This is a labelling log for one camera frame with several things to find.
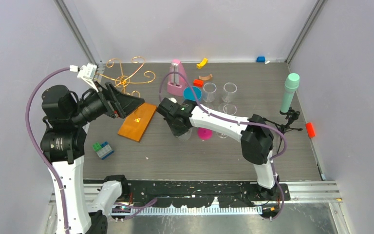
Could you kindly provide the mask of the clear wine glass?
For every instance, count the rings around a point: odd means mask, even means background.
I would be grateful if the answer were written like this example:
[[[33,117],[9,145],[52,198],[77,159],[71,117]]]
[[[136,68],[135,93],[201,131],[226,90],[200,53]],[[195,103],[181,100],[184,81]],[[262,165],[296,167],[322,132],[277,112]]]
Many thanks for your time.
[[[184,134],[178,136],[177,138],[178,138],[180,141],[187,141],[187,140],[189,140],[190,137],[191,137],[191,134],[192,134],[192,130],[193,130],[193,128],[188,129],[187,132],[185,132]]]
[[[227,82],[223,86],[222,101],[231,103],[237,94],[237,85],[232,82]]]
[[[227,115],[235,115],[237,112],[237,107],[231,103],[222,103],[219,106],[219,111]]]
[[[216,98],[217,86],[212,82],[207,82],[202,88],[202,100],[211,103]]]

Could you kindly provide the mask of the blue plastic wine glass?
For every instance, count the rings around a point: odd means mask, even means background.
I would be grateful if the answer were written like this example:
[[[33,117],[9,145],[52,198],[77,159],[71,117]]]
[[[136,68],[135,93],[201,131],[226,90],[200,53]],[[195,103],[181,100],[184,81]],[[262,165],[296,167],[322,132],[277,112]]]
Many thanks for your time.
[[[196,97],[198,101],[201,101],[202,91],[197,86],[193,86],[192,88],[186,87],[183,91],[183,97],[186,100],[192,100],[192,101],[195,101],[195,97]]]

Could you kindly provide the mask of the pink plastic wine glass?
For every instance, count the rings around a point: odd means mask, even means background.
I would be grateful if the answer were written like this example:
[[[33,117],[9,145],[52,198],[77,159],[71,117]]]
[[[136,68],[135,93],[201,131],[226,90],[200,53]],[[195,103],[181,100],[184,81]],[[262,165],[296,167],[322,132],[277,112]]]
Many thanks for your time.
[[[198,128],[197,135],[201,140],[209,140],[213,136],[213,131],[207,128]]]

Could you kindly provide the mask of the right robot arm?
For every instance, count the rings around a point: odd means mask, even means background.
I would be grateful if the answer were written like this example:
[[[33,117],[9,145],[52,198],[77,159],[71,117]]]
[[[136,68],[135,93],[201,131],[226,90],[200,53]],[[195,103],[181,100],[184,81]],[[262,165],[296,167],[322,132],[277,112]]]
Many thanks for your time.
[[[271,200],[277,196],[276,174],[271,163],[274,137],[272,127],[266,125],[261,116],[236,117],[204,107],[192,100],[179,104],[169,98],[160,102],[157,111],[175,137],[196,127],[209,129],[238,141],[244,159],[255,168],[260,197]]]

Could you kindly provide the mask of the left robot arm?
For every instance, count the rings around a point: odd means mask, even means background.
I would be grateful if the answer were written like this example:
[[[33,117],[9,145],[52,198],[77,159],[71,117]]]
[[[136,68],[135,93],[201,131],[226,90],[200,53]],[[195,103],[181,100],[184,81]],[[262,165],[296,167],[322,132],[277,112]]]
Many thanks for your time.
[[[128,186],[120,180],[107,181],[106,188],[88,208],[83,186],[84,126],[102,115],[126,118],[144,104],[144,99],[124,94],[112,84],[96,84],[81,98],[64,85],[55,85],[42,94],[46,131],[40,143],[49,171],[57,187],[57,233],[104,234],[107,209],[115,200],[126,201]]]

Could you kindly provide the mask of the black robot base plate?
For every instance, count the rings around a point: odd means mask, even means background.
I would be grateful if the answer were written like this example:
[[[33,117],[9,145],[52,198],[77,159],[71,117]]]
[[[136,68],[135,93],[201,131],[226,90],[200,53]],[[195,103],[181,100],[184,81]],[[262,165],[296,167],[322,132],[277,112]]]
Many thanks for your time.
[[[209,208],[212,205],[267,208],[290,199],[288,185],[284,183],[268,191],[249,181],[128,180],[113,209],[124,209],[125,204],[142,207],[152,200],[154,208]]]

